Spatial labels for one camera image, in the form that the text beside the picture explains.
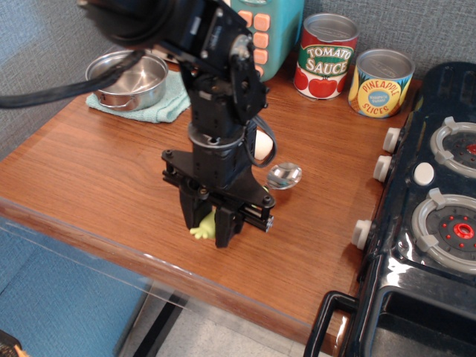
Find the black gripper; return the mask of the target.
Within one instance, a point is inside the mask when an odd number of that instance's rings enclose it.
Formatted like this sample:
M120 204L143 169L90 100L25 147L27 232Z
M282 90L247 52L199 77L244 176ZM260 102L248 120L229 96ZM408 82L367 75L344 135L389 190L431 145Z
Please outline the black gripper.
M264 160L254 158L256 131L274 142ZM274 198L259 183L253 167L265 167L275 157L276 138L270 129L247 126L229 138L212 137L189 128L191 152L168 149L161 157L164 180L179 189L187 228L197 228L214 209L217 248L227 248L245 223L268 231L273 224Z

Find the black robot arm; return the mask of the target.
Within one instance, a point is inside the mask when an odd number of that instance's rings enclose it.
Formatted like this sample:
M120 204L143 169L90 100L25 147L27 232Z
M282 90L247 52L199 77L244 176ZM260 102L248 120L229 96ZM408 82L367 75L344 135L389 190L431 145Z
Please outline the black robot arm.
M179 64L190 98L191 152L166 150L164 180L179 189L186 226L205 237L214 220L216 246L228 246L245 223L267 231L275 201L253 167L260 111L268 88L254 64L245 20L223 1L82 1L87 17L119 46L159 48Z

